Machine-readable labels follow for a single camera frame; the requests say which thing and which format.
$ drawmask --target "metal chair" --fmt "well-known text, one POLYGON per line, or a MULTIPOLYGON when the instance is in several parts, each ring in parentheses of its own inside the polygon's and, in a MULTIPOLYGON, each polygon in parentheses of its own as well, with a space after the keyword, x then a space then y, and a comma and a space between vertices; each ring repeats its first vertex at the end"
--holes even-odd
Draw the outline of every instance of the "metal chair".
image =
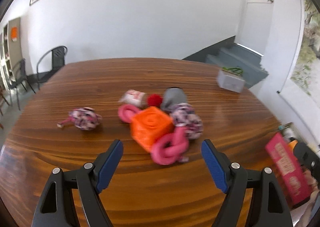
MULTIPOLYGON (((3 99, 8 105, 10 105, 10 104, 8 103, 7 99, 4 97, 3 91, 4 91, 4 86, 2 85, 2 83, 0 83, 0 97, 2 97, 2 99, 3 99)), ((2 113, 2 110, 1 110, 1 105, 0 105, 0 114, 3 116, 3 113, 2 113)))
POLYGON ((27 74, 26 74, 26 60, 25 59, 21 59, 18 63, 16 63, 14 65, 14 67, 12 68, 12 71, 15 71, 17 66, 20 66, 19 67, 19 72, 20 73, 17 73, 18 74, 18 78, 14 80, 12 80, 11 78, 8 78, 7 76, 5 77, 5 80, 7 81, 7 85, 8 85, 8 88, 9 88, 9 94, 10 94, 10 103, 11 103, 11 106, 12 106, 12 96, 11 96, 11 90, 13 89, 16 89, 16 95, 17 95, 17 103, 18 103, 18 108, 20 110, 20 103, 19 103, 19 96, 18 96, 18 85, 22 84, 23 88, 26 90, 27 92, 27 89, 26 87, 23 85, 23 81, 27 81, 28 85, 30 86, 30 88, 33 90, 34 93, 36 93, 34 91, 34 89, 32 88, 32 86, 30 85, 28 79, 27 79, 27 74))
POLYGON ((54 49, 49 50, 46 52, 39 60, 37 63, 37 84, 38 84, 38 89, 40 90, 40 84, 47 82, 47 80, 50 79, 56 72, 58 72, 64 65, 64 57, 68 52, 68 48, 66 46, 58 46, 55 47, 54 49), (39 64, 41 61, 44 59, 44 57, 51 53, 52 54, 52 69, 49 72, 46 72, 43 77, 39 77, 39 64))

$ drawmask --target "orange rubber block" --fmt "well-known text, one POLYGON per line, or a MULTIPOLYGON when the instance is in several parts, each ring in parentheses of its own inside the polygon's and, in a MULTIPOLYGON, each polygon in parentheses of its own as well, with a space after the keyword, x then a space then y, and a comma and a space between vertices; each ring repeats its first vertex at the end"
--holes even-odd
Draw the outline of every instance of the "orange rubber block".
POLYGON ((156 140, 174 129, 169 115, 151 106, 132 117, 130 123, 132 138, 147 152, 156 140))
POLYGON ((294 141, 292 141, 292 142, 290 142, 289 144, 288 144, 288 147, 292 150, 292 152, 293 152, 293 149, 294 149, 294 147, 296 146, 298 144, 298 141, 297 140, 294 140, 294 141))

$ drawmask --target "gray floor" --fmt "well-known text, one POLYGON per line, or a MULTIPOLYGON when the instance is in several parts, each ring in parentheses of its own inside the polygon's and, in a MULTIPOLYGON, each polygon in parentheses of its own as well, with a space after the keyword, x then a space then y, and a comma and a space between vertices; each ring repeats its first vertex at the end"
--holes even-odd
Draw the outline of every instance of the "gray floor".
MULTIPOLYGON (((36 85, 32 85, 33 89, 37 92, 38 88, 36 85)), ((12 106, 8 106, 5 102, 1 107, 1 111, 3 116, 0 115, 0 122, 3 125, 4 129, 0 128, 0 148, 2 147, 8 133, 11 131, 12 127, 20 117, 23 112, 24 107, 27 105, 28 101, 33 97, 34 92, 28 87, 28 92, 24 90, 23 87, 19 88, 19 101, 21 111, 18 109, 17 98, 15 94, 15 90, 12 91, 12 106)), ((7 93, 5 98, 10 103, 10 97, 7 93)))

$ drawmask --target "fabric ball toy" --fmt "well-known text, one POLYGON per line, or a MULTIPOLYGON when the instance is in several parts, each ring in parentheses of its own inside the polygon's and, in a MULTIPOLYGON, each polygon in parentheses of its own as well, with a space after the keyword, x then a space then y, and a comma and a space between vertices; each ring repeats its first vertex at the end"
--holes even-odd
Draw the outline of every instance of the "fabric ball toy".
POLYGON ((190 104, 181 103, 173 106, 170 117, 176 127, 186 126, 187 139, 197 139, 203 133, 202 120, 195 114, 195 110, 190 104))
POLYGON ((74 109, 72 112, 69 112, 69 117, 58 123, 57 126, 63 128, 64 124, 67 122, 72 122, 76 127, 82 130, 92 130, 97 125, 100 124, 102 116, 96 114, 94 109, 90 107, 74 109))
POLYGON ((147 98, 147 104, 149 106, 155 106, 155 107, 160 107, 161 103, 162 103, 162 97, 158 94, 151 94, 148 96, 147 98))

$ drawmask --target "gray fabric toy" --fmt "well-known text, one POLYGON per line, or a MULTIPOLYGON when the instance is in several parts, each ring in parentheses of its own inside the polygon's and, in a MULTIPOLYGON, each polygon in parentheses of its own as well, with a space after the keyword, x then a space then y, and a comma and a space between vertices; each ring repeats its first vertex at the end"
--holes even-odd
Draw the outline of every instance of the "gray fabric toy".
POLYGON ((160 108, 166 113, 171 113, 174 105, 187 102, 187 96, 181 88, 170 87, 164 92, 163 101, 160 108))

